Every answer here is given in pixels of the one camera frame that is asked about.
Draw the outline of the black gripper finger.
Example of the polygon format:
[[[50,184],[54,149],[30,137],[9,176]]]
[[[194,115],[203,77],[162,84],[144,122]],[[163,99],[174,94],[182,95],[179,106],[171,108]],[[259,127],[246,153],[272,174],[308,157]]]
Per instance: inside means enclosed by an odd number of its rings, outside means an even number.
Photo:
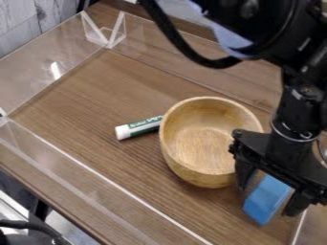
[[[298,216],[310,205],[316,204],[315,194],[310,191],[295,191],[283,209],[283,215]]]
[[[235,158],[236,183],[240,190],[246,190],[256,174],[256,167],[248,160]]]

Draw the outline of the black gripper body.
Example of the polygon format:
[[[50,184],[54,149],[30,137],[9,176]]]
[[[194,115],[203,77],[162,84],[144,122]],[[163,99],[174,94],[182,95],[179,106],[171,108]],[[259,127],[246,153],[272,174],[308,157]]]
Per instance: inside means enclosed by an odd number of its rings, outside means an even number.
[[[315,194],[316,204],[327,206],[327,168],[315,157],[312,144],[327,125],[299,130],[283,121],[271,121],[270,133],[232,130],[230,153],[240,157],[295,191]]]

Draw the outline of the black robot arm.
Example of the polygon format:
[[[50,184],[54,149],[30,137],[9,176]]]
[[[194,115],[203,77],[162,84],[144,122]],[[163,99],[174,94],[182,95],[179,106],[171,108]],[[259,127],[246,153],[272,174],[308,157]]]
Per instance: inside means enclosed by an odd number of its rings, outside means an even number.
[[[327,15],[322,0],[187,0],[214,22],[227,56],[200,55],[178,32],[156,0],[138,0],[166,38],[199,65],[226,69],[246,59],[263,59],[282,68],[283,94],[271,131],[232,131],[230,152],[238,186],[243,189],[262,170],[294,188],[283,214],[327,206],[327,167],[312,145],[327,131]]]

